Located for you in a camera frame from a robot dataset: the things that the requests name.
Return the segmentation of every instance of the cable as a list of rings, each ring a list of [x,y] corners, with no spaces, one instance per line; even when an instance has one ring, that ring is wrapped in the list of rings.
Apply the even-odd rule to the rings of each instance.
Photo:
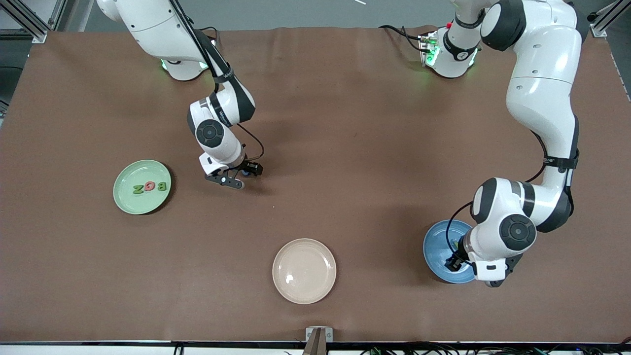
[[[548,150],[546,149],[546,146],[543,144],[543,140],[541,140],[541,137],[538,134],[536,134],[534,131],[531,131],[531,132],[534,134],[535,137],[537,137],[537,140],[539,141],[539,144],[541,145],[541,149],[543,149],[543,155],[545,157],[547,157],[548,156]],[[536,178],[538,178],[539,175],[541,175],[541,173],[543,172],[543,169],[545,169],[545,168],[546,168],[546,164],[542,164],[541,165],[541,169],[539,169],[539,171],[533,177],[531,177],[530,179],[526,180],[525,182],[529,183],[529,182],[535,180]]]
[[[481,347],[478,350],[474,351],[474,355],[478,355],[480,351],[484,351],[484,350],[498,350],[496,352],[491,352],[492,355],[526,355],[526,354],[532,355],[529,353],[529,351],[525,351],[525,350],[520,351],[512,347],[497,347],[497,346]]]
[[[393,30],[393,31],[395,31],[396,33],[398,33],[398,34],[400,34],[400,35],[402,35],[402,36],[406,36],[406,37],[407,37],[407,38],[409,38],[409,39],[418,39],[418,36],[417,36],[417,37],[410,36],[410,35],[408,35],[406,32],[404,32],[404,31],[402,31],[402,30],[400,30],[400,29],[398,29],[398,28],[396,28],[396,27],[394,27],[394,26],[390,26],[390,25],[383,25],[383,26],[379,26],[379,28],[386,28],[386,29],[388,29],[388,30]],[[432,33],[432,32],[434,32],[434,31],[423,32],[423,33],[419,34],[419,36],[428,35],[428,34],[430,34],[430,33]]]
[[[200,31],[205,31],[205,30],[214,30],[215,32],[219,33],[219,30],[217,30],[215,27],[213,26],[208,26],[208,27],[204,27],[204,28],[200,28]]]
[[[416,49],[419,52],[423,52],[423,53],[429,53],[430,52],[428,49],[422,49],[422,48],[419,48],[419,47],[415,46],[414,43],[412,43],[412,41],[411,41],[411,39],[418,40],[418,36],[426,35],[429,32],[421,33],[418,36],[414,37],[414,36],[408,35],[408,33],[405,30],[405,26],[402,26],[401,30],[398,30],[396,27],[393,27],[393,26],[390,26],[390,25],[383,25],[383,26],[380,26],[379,28],[386,28],[386,29],[394,30],[396,33],[398,33],[398,34],[402,35],[403,37],[405,37],[405,39],[408,40],[408,43],[412,46],[412,48]]]
[[[191,36],[191,39],[195,43],[195,46],[198,48],[199,53],[201,54],[202,58],[206,62],[208,69],[210,69],[211,73],[213,74],[213,78],[216,78],[217,73],[215,72],[215,69],[213,68],[213,62],[210,60],[210,57],[208,55],[208,52],[206,52],[206,49],[204,49],[204,47],[199,42],[197,36],[195,35],[195,31],[193,27],[188,21],[186,21],[187,16],[184,13],[184,9],[182,9],[182,5],[180,4],[178,0],[168,0],[168,1],[171,4],[171,7],[173,7],[173,9],[175,10],[175,14],[179,17],[180,22],[184,24],[184,29],[186,29],[186,32],[189,34],[189,36]],[[215,93],[218,91],[219,91],[219,84],[215,82]]]
[[[456,213],[454,213],[453,216],[451,216],[451,218],[449,219],[449,222],[447,223],[447,230],[445,231],[445,239],[447,240],[447,245],[449,246],[449,249],[451,250],[451,252],[453,253],[453,255],[458,258],[461,262],[467,264],[467,265],[471,265],[470,262],[466,261],[465,259],[462,259],[454,250],[454,248],[451,246],[451,243],[449,242],[449,228],[451,227],[451,222],[454,220],[454,218],[456,218],[456,216],[460,213],[460,211],[464,210],[467,206],[471,206],[473,205],[473,201],[467,202],[467,204],[465,204],[464,206],[460,207]]]
[[[242,130],[244,130],[248,135],[254,138],[254,140],[261,146],[261,154],[259,154],[257,157],[254,157],[254,158],[248,158],[246,159],[246,161],[253,162],[257,159],[260,159],[263,156],[263,154],[265,154],[265,146],[263,145],[263,143],[258,138],[256,138],[255,135],[253,135],[250,131],[248,131],[245,127],[241,126],[240,123],[237,123],[237,126],[241,127]]]
[[[561,346],[561,344],[557,344],[557,345],[556,345],[555,347],[553,347],[552,349],[550,349],[550,350],[548,350],[548,351],[545,351],[545,353],[546,353],[546,354],[549,354],[549,353],[553,352],[554,350],[556,350],[556,349],[557,349],[558,347],[560,347],[560,346]]]
[[[173,355],[184,355],[184,344],[179,342],[175,344],[175,349],[173,349]]]

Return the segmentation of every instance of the brown table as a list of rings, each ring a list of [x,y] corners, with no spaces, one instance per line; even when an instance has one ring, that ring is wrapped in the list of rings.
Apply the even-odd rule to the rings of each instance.
[[[247,127],[266,145],[264,176],[243,191],[204,180],[186,125],[209,74],[170,79],[128,33],[53,32],[33,47],[0,131],[1,340],[291,340],[309,325],[345,341],[631,333],[631,105],[606,41],[585,43],[572,94],[576,212],[499,289],[441,283],[422,242],[487,178],[540,167],[504,104],[513,55],[485,49],[446,80],[384,30],[226,32],[220,49],[256,98]],[[112,200],[139,159],[175,176],[151,215]],[[338,263],[329,296],[308,306],[271,281],[296,238]]]

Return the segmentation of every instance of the blue bowl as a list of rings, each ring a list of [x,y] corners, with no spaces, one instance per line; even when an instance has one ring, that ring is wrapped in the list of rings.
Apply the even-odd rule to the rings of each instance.
[[[445,231],[447,230],[447,224],[449,220],[443,220],[434,224],[423,241],[423,255],[427,266],[441,279],[450,282],[451,284],[465,284],[475,280],[473,275],[473,267],[463,263],[460,270],[457,272],[451,272],[446,266],[445,261],[452,255],[447,240],[445,239]],[[457,242],[460,238],[467,234],[471,229],[467,223],[461,220],[454,219],[449,226],[449,242],[454,250],[457,249]]]

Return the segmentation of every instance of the plate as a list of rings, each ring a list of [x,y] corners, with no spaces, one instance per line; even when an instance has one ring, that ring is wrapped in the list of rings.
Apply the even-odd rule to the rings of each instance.
[[[171,174],[155,160],[127,166],[114,182],[114,202],[123,211],[141,215],[158,208],[171,191]]]
[[[457,272],[452,272],[445,266],[445,261],[452,255],[451,249],[447,245],[447,240],[445,240],[445,231],[448,223],[449,220],[440,221],[427,231],[423,241],[423,255],[427,266],[430,267],[436,276],[451,284],[465,284],[475,279],[471,265],[463,263]],[[449,242],[454,250],[457,249],[457,243],[460,241],[460,238],[467,234],[470,229],[471,226],[461,220],[454,219],[451,222],[451,226],[449,226]]]
[[[298,304],[316,303],[335,283],[337,267],[324,244],[308,238],[290,241],[274,259],[272,278],[280,294]]]

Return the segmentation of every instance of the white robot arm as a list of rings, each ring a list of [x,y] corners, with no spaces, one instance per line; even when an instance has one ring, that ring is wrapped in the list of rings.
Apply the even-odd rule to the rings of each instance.
[[[209,68],[215,91],[190,105],[187,120],[204,153],[199,157],[206,179],[232,188],[243,188],[235,179],[239,171],[262,173],[262,166],[248,159],[229,127],[254,115],[254,99],[235,76],[210,39],[191,27],[177,0],[97,0],[103,13],[121,21],[149,55],[162,60],[176,80],[192,80]],[[217,92],[218,85],[223,90]],[[235,171],[230,177],[228,171]]]
[[[442,76],[457,77],[472,64],[480,39],[496,50],[512,49],[517,63],[506,104],[540,138],[545,153],[541,185],[493,177],[478,188],[471,206],[477,225],[446,261],[452,271],[470,263],[477,280],[498,287],[537,232],[559,228],[573,212],[570,185],[579,155],[579,125],[570,91],[584,37],[577,31],[577,13],[561,0],[452,3],[456,20],[425,41],[430,50],[426,64]],[[586,35],[587,28],[581,30]]]

